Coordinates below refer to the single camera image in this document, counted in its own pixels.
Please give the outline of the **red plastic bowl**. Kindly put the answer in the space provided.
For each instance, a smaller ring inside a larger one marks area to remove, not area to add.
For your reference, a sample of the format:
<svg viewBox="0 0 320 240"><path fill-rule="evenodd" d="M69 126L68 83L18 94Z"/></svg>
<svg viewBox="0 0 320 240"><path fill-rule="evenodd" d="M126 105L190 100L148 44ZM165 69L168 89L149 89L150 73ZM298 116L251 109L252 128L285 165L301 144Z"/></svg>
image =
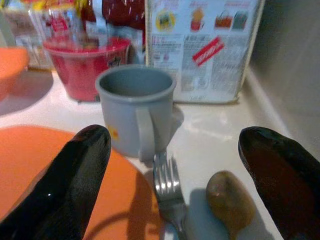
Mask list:
<svg viewBox="0 0 320 240"><path fill-rule="evenodd" d="M123 37L51 37L43 42L67 95L78 102L98 102L97 77L126 65L131 40Z"/></svg>

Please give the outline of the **orange plastic plate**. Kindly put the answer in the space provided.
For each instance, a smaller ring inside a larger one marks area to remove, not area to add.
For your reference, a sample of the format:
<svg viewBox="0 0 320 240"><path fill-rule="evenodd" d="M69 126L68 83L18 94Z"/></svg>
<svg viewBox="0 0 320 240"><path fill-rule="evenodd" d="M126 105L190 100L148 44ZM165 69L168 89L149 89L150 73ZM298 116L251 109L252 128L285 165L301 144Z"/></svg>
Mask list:
<svg viewBox="0 0 320 240"><path fill-rule="evenodd" d="M0 128L0 220L73 136L33 125ZM83 240L164 240L164 228L145 176L112 151Z"/></svg>

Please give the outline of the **wooden spoon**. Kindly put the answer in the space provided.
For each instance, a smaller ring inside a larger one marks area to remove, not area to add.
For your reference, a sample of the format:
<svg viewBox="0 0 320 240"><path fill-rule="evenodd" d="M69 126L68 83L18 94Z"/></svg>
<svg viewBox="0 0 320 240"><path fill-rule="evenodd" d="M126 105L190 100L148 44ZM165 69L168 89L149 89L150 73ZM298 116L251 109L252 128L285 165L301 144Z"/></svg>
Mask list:
<svg viewBox="0 0 320 240"><path fill-rule="evenodd" d="M227 229L229 240L237 240L256 214L255 203L243 183L231 171L221 170L209 179L205 195L211 212Z"/></svg>

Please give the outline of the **grey plastic mug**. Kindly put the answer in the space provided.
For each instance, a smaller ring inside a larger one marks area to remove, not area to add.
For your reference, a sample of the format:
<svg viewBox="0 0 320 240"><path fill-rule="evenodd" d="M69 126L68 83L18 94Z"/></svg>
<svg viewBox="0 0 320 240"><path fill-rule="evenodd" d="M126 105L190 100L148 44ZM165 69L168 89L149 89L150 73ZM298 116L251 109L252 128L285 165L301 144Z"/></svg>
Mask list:
<svg viewBox="0 0 320 240"><path fill-rule="evenodd" d="M136 64L110 68L96 78L104 123L117 152L148 163L167 148L176 85L165 71Z"/></svg>

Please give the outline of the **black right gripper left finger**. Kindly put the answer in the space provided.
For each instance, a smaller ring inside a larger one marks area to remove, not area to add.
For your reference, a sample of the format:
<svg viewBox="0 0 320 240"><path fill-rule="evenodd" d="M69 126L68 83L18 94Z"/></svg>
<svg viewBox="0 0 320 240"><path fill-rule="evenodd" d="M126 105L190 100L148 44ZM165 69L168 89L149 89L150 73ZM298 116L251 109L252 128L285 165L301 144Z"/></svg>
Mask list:
<svg viewBox="0 0 320 240"><path fill-rule="evenodd" d="M70 139L31 191L0 221L0 240L83 240L111 155L102 125Z"/></svg>

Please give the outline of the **silver metal fork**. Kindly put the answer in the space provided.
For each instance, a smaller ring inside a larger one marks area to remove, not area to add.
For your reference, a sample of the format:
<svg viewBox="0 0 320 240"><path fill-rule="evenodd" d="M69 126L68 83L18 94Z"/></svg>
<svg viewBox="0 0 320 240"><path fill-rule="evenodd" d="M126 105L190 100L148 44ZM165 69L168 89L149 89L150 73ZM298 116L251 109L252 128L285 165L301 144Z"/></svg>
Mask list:
<svg viewBox="0 0 320 240"><path fill-rule="evenodd" d="M188 240L185 228L185 203L177 163L165 151L155 155L153 161L153 188L161 217L172 224L179 240Z"/></svg>

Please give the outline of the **red snack bag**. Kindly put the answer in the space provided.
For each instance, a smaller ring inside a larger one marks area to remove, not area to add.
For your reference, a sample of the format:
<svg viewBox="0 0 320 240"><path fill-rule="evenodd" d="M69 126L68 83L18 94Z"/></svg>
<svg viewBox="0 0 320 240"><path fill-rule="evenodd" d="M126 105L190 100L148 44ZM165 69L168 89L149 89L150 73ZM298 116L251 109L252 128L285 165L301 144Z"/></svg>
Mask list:
<svg viewBox="0 0 320 240"><path fill-rule="evenodd" d="M83 30L99 40L111 37L131 41L131 64L146 62L145 0L76 0Z"/></svg>

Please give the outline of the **white printed package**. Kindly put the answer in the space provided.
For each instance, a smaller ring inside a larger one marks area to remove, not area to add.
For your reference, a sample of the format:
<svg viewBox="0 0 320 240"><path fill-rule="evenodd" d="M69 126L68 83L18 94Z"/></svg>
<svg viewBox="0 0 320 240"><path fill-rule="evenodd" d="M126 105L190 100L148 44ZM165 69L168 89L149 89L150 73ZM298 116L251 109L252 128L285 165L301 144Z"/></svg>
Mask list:
<svg viewBox="0 0 320 240"><path fill-rule="evenodd" d="M145 0L146 64L175 81L177 103L238 99L266 0Z"/></svg>

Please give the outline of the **clear printed snack bag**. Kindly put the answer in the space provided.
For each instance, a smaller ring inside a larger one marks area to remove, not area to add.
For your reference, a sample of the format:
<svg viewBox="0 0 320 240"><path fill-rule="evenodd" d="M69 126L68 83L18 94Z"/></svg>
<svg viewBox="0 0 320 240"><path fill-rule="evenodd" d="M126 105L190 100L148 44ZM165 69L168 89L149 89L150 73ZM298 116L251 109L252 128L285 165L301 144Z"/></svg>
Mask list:
<svg viewBox="0 0 320 240"><path fill-rule="evenodd" d="M53 37L69 37L82 30L79 3L82 0L0 0L0 20L9 27L19 47L27 49L28 67L53 69L43 42Z"/></svg>

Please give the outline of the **orange plastic bowl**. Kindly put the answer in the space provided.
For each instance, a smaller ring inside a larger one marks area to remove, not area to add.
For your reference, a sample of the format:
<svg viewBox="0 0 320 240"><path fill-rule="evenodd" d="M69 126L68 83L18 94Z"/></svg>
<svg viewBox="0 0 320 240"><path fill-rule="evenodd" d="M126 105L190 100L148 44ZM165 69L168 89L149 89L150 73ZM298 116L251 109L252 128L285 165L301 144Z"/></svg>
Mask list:
<svg viewBox="0 0 320 240"><path fill-rule="evenodd" d="M0 102L12 91L29 60L28 51L24 47L0 47Z"/></svg>

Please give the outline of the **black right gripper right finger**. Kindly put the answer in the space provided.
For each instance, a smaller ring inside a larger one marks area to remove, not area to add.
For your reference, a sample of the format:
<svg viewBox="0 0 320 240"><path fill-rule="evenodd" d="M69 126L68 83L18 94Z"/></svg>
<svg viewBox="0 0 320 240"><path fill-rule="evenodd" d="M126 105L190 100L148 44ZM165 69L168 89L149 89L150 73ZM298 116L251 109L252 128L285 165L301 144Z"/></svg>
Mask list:
<svg viewBox="0 0 320 240"><path fill-rule="evenodd" d="M283 240L320 240L320 161L261 126L241 130L238 152Z"/></svg>

